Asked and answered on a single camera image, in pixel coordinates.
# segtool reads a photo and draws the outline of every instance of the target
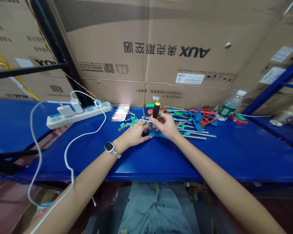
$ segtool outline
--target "orange cable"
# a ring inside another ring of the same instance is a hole
[[[40,30],[40,27],[39,27],[39,24],[38,24],[38,20],[37,20],[36,14],[34,13],[34,10],[33,10],[33,8],[32,8],[32,3],[31,3],[31,2],[32,2],[32,0],[28,0],[28,5],[29,5],[29,9],[30,9],[30,11],[31,11],[31,13],[32,13],[32,15],[33,15],[33,17],[35,18],[36,25],[37,25],[37,27],[38,27],[38,31],[39,31],[39,33],[40,33],[40,35],[41,35],[41,37],[42,37],[42,39],[43,39],[43,41],[44,41],[44,44],[45,44],[46,48],[48,49],[49,53],[51,54],[52,58],[58,63],[58,61],[57,61],[56,58],[54,57],[52,51],[49,49],[49,47],[48,47],[48,45],[47,45],[47,43],[46,43],[46,40],[45,40],[45,38],[44,38],[44,36],[43,36],[42,31]],[[97,97],[96,97],[92,92],[90,92],[89,90],[87,90],[84,86],[82,86],[80,83],[78,83],[78,82],[77,82],[76,80],[74,80],[72,77],[70,77],[66,72],[64,72],[64,74],[65,74],[67,77],[69,77],[70,79],[72,79],[73,81],[75,81],[78,85],[80,85],[84,90],[86,90],[88,93],[90,93],[92,96],[94,96],[94,98],[97,100]]]

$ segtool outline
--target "power strip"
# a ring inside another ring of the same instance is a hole
[[[109,102],[106,101],[101,104],[104,113],[111,111],[111,104]],[[65,118],[61,114],[50,115],[47,117],[47,127],[50,129],[56,129],[68,124],[73,124],[75,122],[102,114],[100,106],[87,106],[84,107],[83,110],[83,113],[76,114],[75,112],[74,115]]]

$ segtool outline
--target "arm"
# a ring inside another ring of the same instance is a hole
[[[145,121],[139,121],[131,126],[123,135],[113,141],[113,145],[117,152],[123,153],[129,147],[151,139],[151,136],[142,137],[142,133],[146,132],[147,129],[151,129],[151,127],[146,125]],[[68,233],[115,162],[116,157],[107,151],[104,151],[85,170],[83,170],[79,176],[77,176],[73,189],[61,202],[58,203],[35,234]],[[46,209],[42,216],[29,226],[24,234],[31,233],[53,204],[55,204],[69,188],[70,185],[52,203],[52,205]]]
[[[181,149],[219,200],[249,233],[285,233],[252,194],[179,133],[172,116],[163,113],[159,116],[164,124],[152,117],[150,121]]]

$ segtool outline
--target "wristwatch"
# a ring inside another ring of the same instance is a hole
[[[119,153],[116,151],[115,146],[114,146],[111,142],[106,143],[105,146],[104,146],[104,148],[106,149],[107,152],[109,152],[109,153],[115,155],[115,157],[116,157],[117,159],[120,159],[121,154],[119,154]]]

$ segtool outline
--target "hand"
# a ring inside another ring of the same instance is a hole
[[[174,119],[171,115],[160,112],[159,117],[159,120],[164,122],[164,124],[160,123],[158,119],[153,118],[153,116],[150,116],[149,118],[153,125],[157,126],[156,131],[160,130],[162,134],[171,141],[174,141],[182,136],[178,131]]]
[[[152,136],[142,136],[143,132],[152,130],[151,126],[146,121],[141,121],[132,125],[126,132],[124,132],[119,138],[113,141],[118,153],[123,153],[126,149],[131,146],[138,145],[146,140],[152,138]]]

